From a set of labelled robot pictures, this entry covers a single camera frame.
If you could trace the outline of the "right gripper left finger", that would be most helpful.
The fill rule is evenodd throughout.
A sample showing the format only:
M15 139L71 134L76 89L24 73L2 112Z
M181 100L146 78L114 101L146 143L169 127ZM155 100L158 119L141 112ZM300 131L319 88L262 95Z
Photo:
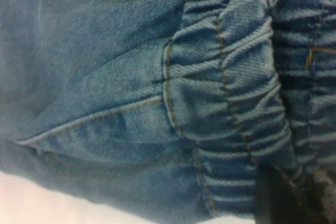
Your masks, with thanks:
M296 195L286 174L270 165L259 165L254 194L255 223L312 223L305 204Z

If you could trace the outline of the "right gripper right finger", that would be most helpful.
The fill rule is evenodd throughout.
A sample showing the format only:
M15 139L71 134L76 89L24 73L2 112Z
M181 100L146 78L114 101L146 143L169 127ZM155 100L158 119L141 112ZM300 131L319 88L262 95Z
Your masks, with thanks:
M335 170L314 170L311 179L318 212L327 223L335 223Z

